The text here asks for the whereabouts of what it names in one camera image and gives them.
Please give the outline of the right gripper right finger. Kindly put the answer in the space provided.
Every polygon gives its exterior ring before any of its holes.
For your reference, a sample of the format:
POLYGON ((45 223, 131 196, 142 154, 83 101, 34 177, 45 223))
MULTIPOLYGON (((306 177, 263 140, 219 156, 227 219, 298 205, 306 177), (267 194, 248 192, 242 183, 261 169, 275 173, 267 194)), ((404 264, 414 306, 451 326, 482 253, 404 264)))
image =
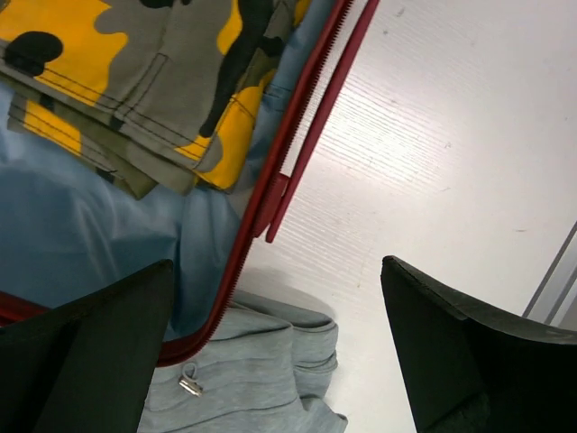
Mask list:
POLYGON ((381 287, 419 432, 574 432, 576 334, 452 289, 395 256, 381 287))

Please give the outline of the green yellow camouflage garment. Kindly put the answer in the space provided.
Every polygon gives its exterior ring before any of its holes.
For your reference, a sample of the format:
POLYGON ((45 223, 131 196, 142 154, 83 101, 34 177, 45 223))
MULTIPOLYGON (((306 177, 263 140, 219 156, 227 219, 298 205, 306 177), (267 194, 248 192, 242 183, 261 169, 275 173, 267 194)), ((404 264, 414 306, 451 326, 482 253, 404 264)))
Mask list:
POLYGON ((239 179, 306 1, 4 1, 8 124, 142 198, 239 179))

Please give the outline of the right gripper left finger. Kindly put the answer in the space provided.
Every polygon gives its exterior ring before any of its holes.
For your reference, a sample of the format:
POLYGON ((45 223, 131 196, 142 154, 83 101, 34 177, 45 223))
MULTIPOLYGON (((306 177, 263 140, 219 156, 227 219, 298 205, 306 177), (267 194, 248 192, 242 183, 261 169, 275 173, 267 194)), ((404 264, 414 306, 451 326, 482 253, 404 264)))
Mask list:
POLYGON ((174 300, 158 261, 55 309, 1 295, 1 430, 134 432, 174 300))

